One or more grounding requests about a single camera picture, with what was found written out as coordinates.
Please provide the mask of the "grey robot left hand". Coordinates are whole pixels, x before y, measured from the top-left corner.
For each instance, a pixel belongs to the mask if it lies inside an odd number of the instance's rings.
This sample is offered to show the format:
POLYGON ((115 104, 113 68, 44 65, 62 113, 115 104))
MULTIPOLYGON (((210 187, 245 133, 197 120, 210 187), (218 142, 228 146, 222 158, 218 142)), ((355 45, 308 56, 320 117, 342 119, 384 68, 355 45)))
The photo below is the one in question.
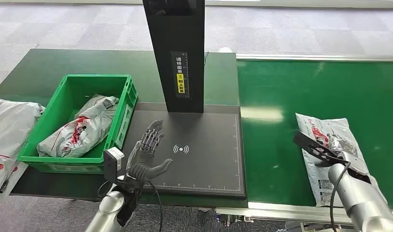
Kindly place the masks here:
POLYGON ((171 166, 172 159, 154 164, 155 151, 164 137, 161 132, 163 120, 153 121, 136 141, 126 164, 126 176, 144 184, 164 174, 171 166))

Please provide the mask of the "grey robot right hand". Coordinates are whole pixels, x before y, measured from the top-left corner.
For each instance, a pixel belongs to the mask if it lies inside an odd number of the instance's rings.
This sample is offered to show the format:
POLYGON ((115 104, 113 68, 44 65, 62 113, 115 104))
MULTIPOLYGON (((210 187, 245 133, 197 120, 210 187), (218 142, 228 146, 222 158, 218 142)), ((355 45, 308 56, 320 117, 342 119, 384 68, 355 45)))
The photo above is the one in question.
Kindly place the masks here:
POLYGON ((349 165, 350 176, 372 184, 366 163, 361 158, 345 151, 336 154, 299 131, 295 134, 293 142, 308 154, 320 160, 315 163, 317 167, 330 167, 334 164, 349 165))

